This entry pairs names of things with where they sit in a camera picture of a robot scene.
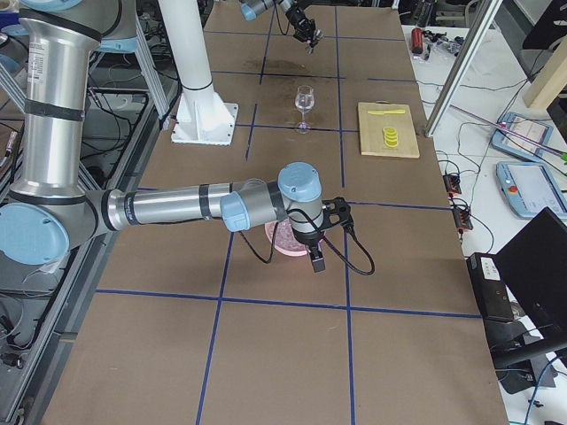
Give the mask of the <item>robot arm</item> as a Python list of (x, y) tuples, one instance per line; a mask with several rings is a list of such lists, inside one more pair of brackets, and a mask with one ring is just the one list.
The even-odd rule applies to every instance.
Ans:
[(1, 209), (1, 251), (25, 265), (43, 265), (102, 234), (128, 226), (221, 220), (242, 232), (287, 220), (307, 247), (315, 271), (324, 268), (319, 242), (329, 208), (316, 169), (283, 168), (276, 180), (201, 184), (151, 192), (85, 190), (82, 161), (118, 160), (133, 122), (116, 116), (109, 142), (85, 143), (83, 122), (91, 56), (140, 49), (142, 30), (132, 1), (23, 1), (19, 22), (29, 37), (21, 173)]
[(252, 0), (243, 1), (240, 11), (247, 21), (258, 18), (262, 13), (274, 8), (277, 12), (282, 12), (288, 23), (293, 27), (293, 37), (304, 43), (308, 51), (312, 51), (322, 40), (323, 33), (316, 26), (315, 20), (310, 19), (305, 14), (311, 1), (289, 1), (289, 0)]

